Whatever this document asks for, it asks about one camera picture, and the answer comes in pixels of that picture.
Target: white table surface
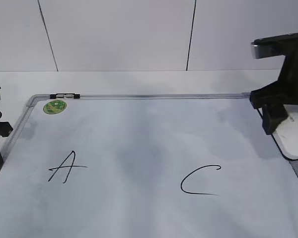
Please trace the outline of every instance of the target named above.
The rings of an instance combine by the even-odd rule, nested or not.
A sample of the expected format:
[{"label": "white table surface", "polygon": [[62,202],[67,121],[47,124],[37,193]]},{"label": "white table surface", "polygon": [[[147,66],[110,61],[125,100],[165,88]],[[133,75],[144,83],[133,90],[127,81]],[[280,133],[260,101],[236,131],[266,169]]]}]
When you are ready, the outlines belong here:
[{"label": "white table surface", "polygon": [[[34,94],[242,93],[277,80],[279,70],[0,72],[1,121],[16,123]],[[4,138],[0,138],[0,147]]]}]

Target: round sticker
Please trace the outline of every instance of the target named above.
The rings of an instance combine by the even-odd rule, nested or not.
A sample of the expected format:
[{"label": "round sticker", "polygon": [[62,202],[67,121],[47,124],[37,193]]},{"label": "round sticker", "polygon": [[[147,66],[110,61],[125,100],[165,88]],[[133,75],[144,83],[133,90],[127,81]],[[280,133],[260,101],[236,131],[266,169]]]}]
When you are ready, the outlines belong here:
[{"label": "round sticker", "polygon": [[62,111],[65,110],[65,108],[66,108],[66,102],[61,100],[54,100],[45,104],[43,111],[46,114],[54,115],[57,113],[61,113]]}]

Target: black marker writing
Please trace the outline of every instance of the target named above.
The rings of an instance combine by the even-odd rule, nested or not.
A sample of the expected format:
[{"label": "black marker writing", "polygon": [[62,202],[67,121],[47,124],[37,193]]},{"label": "black marker writing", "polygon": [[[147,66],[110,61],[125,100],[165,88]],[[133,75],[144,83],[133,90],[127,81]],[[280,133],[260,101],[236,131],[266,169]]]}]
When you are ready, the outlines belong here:
[{"label": "black marker writing", "polygon": [[199,167],[197,168],[196,170],[192,171],[191,173],[189,173],[181,182],[181,190],[185,193],[188,193],[188,194],[197,194],[197,195],[213,195],[213,196],[218,196],[217,194],[212,194],[212,193],[200,193],[200,192],[188,192],[186,190],[183,189],[183,183],[184,181],[190,176],[192,175],[193,173],[195,173],[196,171],[200,170],[200,169],[203,169],[203,168],[206,168],[206,167],[218,167],[217,170],[220,170],[222,167],[220,165],[205,165],[205,166],[202,166],[202,167]]},{"label": "black marker writing", "polygon": [[[62,165],[65,163],[65,161],[71,156],[71,154],[74,155],[73,160],[72,160],[72,164],[71,164],[70,166],[62,166]],[[51,179],[53,178],[53,176],[56,174],[56,172],[57,172],[59,169],[69,168],[69,172],[68,172],[68,174],[67,174],[67,176],[66,176],[65,181],[63,182],[63,183],[66,183],[66,181],[68,180],[68,177],[69,177],[70,172],[71,172],[71,170],[72,170],[73,167],[87,168],[86,166],[78,166],[78,165],[74,165],[75,158],[76,158],[76,153],[75,153],[75,151],[73,150],[73,151],[66,157],[66,159],[63,160],[63,162],[60,164],[59,167],[49,169],[49,171],[53,171],[53,170],[55,170],[55,171],[54,171],[54,173],[52,174],[52,176],[49,178],[48,182],[51,181]]]}]

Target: whiteboard surface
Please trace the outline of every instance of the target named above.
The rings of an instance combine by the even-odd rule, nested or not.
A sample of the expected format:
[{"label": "whiteboard surface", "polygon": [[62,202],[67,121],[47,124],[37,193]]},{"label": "whiteboard surface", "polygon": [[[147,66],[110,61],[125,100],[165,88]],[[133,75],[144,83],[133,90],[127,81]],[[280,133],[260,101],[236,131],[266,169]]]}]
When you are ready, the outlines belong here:
[{"label": "whiteboard surface", "polygon": [[[247,99],[45,103],[0,173],[0,238],[298,238],[298,179]],[[71,151],[88,168],[48,181]],[[218,196],[182,192],[205,165],[184,188]]]},{"label": "whiteboard surface", "polygon": [[255,39],[298,32],[298,0],[197,0],[189,70],[279,69],[253,59]]}]

